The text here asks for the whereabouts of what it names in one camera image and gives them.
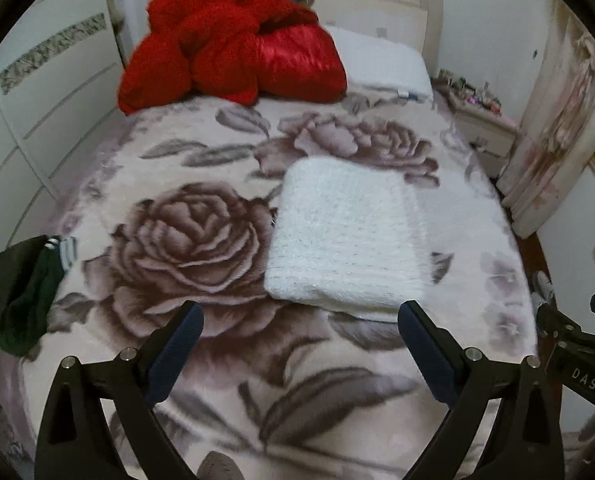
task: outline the red plush blanket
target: red plush blanket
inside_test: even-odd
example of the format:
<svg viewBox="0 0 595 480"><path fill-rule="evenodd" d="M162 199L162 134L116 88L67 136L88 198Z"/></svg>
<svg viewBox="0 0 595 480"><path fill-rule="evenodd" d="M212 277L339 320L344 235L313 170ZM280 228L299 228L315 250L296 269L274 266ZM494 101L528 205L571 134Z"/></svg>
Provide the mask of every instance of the red plush blanket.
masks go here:
<svg viewBox="0 0 595 480"><path fill-rule="evenodd" d="M152 0L148 14L119 88L126 114L191 89L244 105L259 91L331 102L346 90L333 40L290 0Z"/></svg>

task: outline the nightstand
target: nightstand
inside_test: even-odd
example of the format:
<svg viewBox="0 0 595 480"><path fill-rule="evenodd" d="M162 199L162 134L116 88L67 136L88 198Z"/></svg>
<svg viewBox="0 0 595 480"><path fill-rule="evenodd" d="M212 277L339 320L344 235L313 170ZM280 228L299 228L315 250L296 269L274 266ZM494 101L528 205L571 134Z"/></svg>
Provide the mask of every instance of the nightstand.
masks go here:
<svg viewBox="0 0 595 480"><path fill-rule="evenodd" d="M452 91L441 93L449 102L456 126L477 152L482 168L490 178L496 178L519 135L517 123L503 114L496 115L486 108L472 105Z"/></svg>

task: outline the floral bedspread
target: floral bedspread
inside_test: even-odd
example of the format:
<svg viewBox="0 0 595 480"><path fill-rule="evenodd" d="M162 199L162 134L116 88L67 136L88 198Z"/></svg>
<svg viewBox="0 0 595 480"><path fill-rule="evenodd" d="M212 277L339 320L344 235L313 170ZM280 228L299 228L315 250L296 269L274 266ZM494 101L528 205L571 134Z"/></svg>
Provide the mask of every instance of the floral bedspread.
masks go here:
<svg viewBox="0 0 595 480"><path fill-rule="evenodd" d="M202 338L156 408L191 469L218 450L248 479L402 478L446 407L397 326L277 301L263 288L282 177L305 156L400 171L418 187L429 224L434 285L422 306L489 358L519 362L535 352L513 236L441 98L420 104L355 90L337 105L262 98L245 108L202 96L132 119L62 218L79 262L60 288L51 333L18 365L18 433L35 437L63 356L112 358L195 300ZM106 408L122 459L139 476ZM495 409L462 472L475 466Z"/></svg>

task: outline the white pillow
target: white pillow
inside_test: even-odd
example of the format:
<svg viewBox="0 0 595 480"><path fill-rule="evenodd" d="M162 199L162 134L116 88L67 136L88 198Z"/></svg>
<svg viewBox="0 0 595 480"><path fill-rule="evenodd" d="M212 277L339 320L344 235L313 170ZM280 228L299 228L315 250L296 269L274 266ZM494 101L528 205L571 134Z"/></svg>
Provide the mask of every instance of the white pillow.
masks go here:
<svg viewBox="0 0 595 480"><path fill-rule="evenodd" d="M404 96L433 98L429 72L415 49L331 25L324 25L324 29L335 42L349 81L397 90Z"/></svg>

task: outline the blanket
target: blanket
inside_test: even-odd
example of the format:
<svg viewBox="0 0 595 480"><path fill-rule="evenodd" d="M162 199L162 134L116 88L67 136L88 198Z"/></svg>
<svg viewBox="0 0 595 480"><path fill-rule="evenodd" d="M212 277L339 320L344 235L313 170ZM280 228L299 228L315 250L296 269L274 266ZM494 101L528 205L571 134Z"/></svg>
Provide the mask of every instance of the blanket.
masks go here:
<svg viewBox="0 0 595 480"><path fill-rule="evenodd" d="M195 300L204 333L156 406L193 471L216 450L248 479L401 479L447 408L396 324L274 300L264 269L294 161L324 153L393 168L417 187L428 222L429 317L490 359L534 354L513 234L444 105L356 88L332 105L262 98L242 107L202 96L132 116L55 226L79 246L53 305L59 326L33 360L0 360L0 401L18 441L33 446L63 357L112 359ZM104 406L122 460L142 478L112 403ZM496 409L492 402L462 474Z"/></svg>
<svg viewBox="0 0 595 480"><path fill-rule="evenodd" d="M290 0L152 0L151 34L133 53L119 108L176 101L191 89L252 104L258 91L331 102L346 90L333 40Z"/></svg>

